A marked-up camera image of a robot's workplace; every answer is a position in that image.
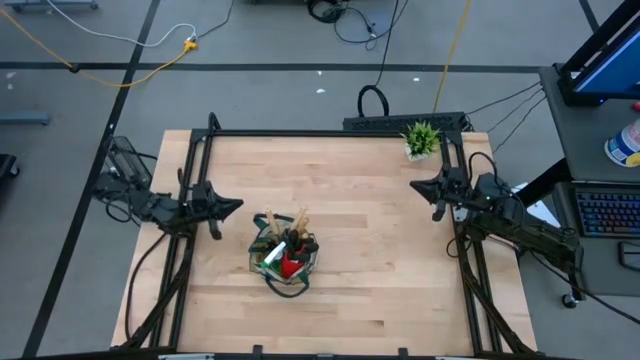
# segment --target gray floor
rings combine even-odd
[[[185,63],[346,63],[376,64],[384,41],[370,52],[335,38],[331,26],[315,22],[301,1],[236,0],[229,24],[205,38]],[[78,21],[95,30],[137,37],[150,0],[101,1],[97,12],[76,9]],[[619,0],[589,0],[599,21]],[[175,23],[200,28],[220,21],[227,1],[162,0],[151,28],[156,41]],[[358,1],[380,29],[388,24],[392,1]],[[394,30],[388,62],[443,64],[464,7],[463,0],[412,1]],[[18,19],[71,61],[128,62],[133,47],[82,34],[56,15],[21,14]],[[360,23],[345,20],[347,34],[361,36]],[[3,61],[51,61],[0,17]],[[454,63],[459,65],[549,65],[568,58],[589,36],[578,0],[478,0],[474,2]],[[146,49],[142,62],[162,62],[177,54],[188,31]],[[121,81],[123,71],[94,71]],[[146,74],[136,72],[135,78]],[[163,131],[205,126],[215,111],[224,128],[339,129],[356,115],[362,85],[374,72],[166,71],[129,92],[117,133],[139,151],[156,153]],[[437,72],[387,72],[381,87],[395,114],[431,112]],[[451,73],[439,110],[471,110],[537,81],[535,74]],[[69,230],[71,218],[112,110],[117,90],[65,70],[0,70],[2,111],[44,110],[48,127],[0,128],[0,152],[20,157],[23,173],[0,202],[0,358],[22,353]],[[370,114],[380,110],[366,98]],[[500,104],[472,116],[486,130],[515,106]],[[491,133],[495,147],[526,108]],[[562,157],[550,112],[535,109],[500,152],[501,175],[512,184],[531,180]],[[82,228],[60,296],[40,347],[40,355],[106,349],[134,247],[137,229],[109,220],[93,203]],[[540,350],[577,358],[634,358],[640,329],[594,301],[576,310],[562,308],[567,288],[531,258],[522,277]],[[607,297],[640,315],[640,300]]]

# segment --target wheel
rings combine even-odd
[[[573,298],[571,294],[562,295],[562,305],[567,309],[575,309],[578,306],[578,302]]]
[[[15,164],[11,167],[11,171],[9,171],[9,175],[12,178],[18,177],[18,175],[20,175],[20,168],[17,167]]]

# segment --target green object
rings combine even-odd
[[[431,155],[440,147],[440,131],[431,128],[431,124],[416,123],[409,126],[407,134],[400,134],[407,141],[412,157]]]

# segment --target black desk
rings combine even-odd
[[[572,206],[563,183],[604,182],[638,184],[640,167],[614,164],[604,152],[605,141],[640,117],[631,100],[608,100],[598,108],[567,107],[557,82],[556,69],[540,69],[540,79],[565,157],[518,192],[528,207],[554,192],[560,223],[576,228]],[[583,238],[585,286],[596,294],[640,296],[640,272],[623,268],[617,259],[618,241]]]

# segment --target wooden tabletop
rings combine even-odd
[[[176,171],[184,166],[189,136],[165,132],[154,191],[178,193]],[[463,138],[467,156],[490,154],[486,134]],[[477,159],[475,174],[491,170]],[[440,155],[409,162],[400,138],[216,137],[209,179],[218,194],[244,205],[221,224],[222,240],[211,238],[207,224],[198,229],[178,350],[247,353],[261,344],[265,353],[391,355],[407,347],[412,355],[471,355],[458,261],[445,253],[451,218],[447,212],[432,222],[433,207],[409,187],[410,180],[436,176],[441,165]],[[309,291],[283,299],[248,270],[247,249],[257,233],[251,219],[267,207],[292,216],[301,206],[308,206],[308,229],[320,244],[318,265]],[[160,235],[153,224],[142,225],[132,269]],[[483,244],[494,302],[535,348],[513,251]],[[136,278],[132,329],[157,301],[167,245],[146,259]],[[113,344],[125,341],[124,304],[125,297]],[[165,344],[172,313],[166,314]]]

